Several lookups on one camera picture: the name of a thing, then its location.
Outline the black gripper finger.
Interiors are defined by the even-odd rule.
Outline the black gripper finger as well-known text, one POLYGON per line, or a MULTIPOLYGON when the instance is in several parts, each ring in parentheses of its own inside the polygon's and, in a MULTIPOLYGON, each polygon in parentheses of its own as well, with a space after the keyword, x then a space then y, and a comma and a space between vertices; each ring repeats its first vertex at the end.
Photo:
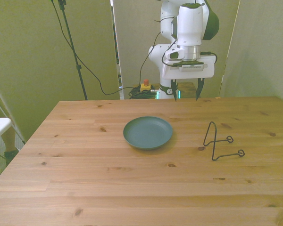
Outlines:
POLYGON ((198 78, 198 87, 196 89, 196 100, 198 100, 201 95, 204 86, 204 81, 205 81, 204 78, 198 78))
POLYGON ((170 81, 170 84, 171 84, 171 90, 172 90, 172 93, 173 93, 173 96, 174 96, 174 99, 175 101, 177 101, 177 80, 171 80, 170 81))

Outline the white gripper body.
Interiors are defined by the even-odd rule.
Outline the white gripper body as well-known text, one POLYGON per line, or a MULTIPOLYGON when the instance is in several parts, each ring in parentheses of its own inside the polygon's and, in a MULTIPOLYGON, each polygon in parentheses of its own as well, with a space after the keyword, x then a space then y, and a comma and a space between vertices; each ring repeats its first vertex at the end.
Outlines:
POLYGON ((201 56, 198 62, 203 64, 189 64, 182 67, 171 67, 163 64, 162 78, 166 80, 211 78, 215 73, 215 55, 201 56))

